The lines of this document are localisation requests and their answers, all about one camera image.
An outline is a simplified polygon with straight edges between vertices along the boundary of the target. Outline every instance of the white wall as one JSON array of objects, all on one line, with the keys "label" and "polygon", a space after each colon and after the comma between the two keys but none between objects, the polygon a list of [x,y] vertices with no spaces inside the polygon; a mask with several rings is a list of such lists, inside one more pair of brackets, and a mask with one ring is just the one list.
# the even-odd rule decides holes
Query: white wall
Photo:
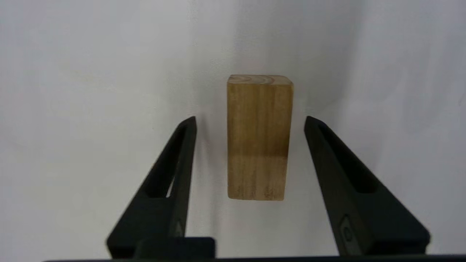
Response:
[{"label": "white wall", "polygon": [[[198,121],[188,235],[218,255],[335,255],[306,146],[327,122],[466,253],[463,1],[0,2],[2,261],[106,258],[178,122]],[[283,202],[226,194],[226,80],[295,83]]]}]

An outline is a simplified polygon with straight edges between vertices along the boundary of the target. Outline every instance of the front face of block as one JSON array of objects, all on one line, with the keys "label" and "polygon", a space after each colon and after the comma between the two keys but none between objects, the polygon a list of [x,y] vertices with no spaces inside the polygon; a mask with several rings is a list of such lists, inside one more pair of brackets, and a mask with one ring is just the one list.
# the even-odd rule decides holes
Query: front face of block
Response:
[{"label": "front face of block", "polygon": [[283,200],[293,107],[284,76],[232,75],[228,100],[228,197]]}]

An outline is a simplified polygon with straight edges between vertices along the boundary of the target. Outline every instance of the wood grain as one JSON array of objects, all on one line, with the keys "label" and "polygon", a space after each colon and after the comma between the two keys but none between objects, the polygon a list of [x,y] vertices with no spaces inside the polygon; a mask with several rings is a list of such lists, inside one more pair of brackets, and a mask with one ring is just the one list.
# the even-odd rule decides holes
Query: wood grain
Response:
[{"label": "wood grain", "polygon": [[231,75],[228,103],[228,197],[283,200],[293,107],[284,76]]}]

